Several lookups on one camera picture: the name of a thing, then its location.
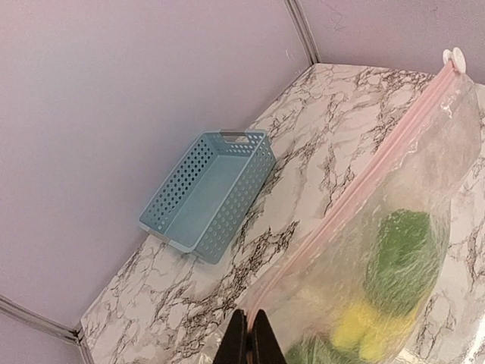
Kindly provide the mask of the green fake cabbage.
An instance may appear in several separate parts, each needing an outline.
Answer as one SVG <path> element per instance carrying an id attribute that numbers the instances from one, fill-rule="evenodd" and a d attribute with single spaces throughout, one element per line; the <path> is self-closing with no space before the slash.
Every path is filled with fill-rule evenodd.
<path id="1" fill-rule="evenodd" d="M 381 219 L 365 276 L 369 303 L 394 316 L 416 309 L 436 283 L 446 238 L 427 212 L 398 209 Z"/>

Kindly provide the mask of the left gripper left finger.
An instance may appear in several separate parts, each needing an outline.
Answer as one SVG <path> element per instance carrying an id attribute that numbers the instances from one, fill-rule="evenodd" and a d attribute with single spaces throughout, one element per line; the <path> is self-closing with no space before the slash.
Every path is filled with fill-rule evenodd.
<path id="1" fill-rule="evenodd" d="M 221 340 L 214 364 L 245 364 L 247 357 L 247 318 L 243 310 L 237 309 L 231 316 L 227 330 Z"/>

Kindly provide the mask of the clear zip top bag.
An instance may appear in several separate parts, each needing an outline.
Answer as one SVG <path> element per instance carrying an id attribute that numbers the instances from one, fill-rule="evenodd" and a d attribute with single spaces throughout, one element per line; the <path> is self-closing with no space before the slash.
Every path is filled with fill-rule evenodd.
<path id="1" fill-rule="evenodd" d="M 481 150 L 474 83 L 460 49 L 295 252 L 250 298 L 252 352 L 288 363 L 387 363 L 430 296 L 451 201 Z"/>

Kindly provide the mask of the yellow fake banana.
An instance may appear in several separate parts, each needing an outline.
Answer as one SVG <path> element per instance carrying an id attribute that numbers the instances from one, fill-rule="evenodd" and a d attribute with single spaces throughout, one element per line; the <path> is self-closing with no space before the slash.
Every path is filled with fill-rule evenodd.
<path id="1" fill-rule="evenodd" d="M 356 352 L 361 360 L 379 362 L 410 335 L 417 313 L 413 309 L 394 316 L 358 300 L 343 310 L 330 342 L 339 351 Z"/>

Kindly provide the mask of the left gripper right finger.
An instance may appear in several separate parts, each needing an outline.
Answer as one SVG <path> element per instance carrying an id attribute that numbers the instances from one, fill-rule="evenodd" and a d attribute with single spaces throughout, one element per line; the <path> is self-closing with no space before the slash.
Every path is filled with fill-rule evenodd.
<path id="1" fill-rule="evenodd" d="M 249 335 L 249 362 L 255 364 L 286 364 L 284 355 L 264 310 L 260 309 Z"/>

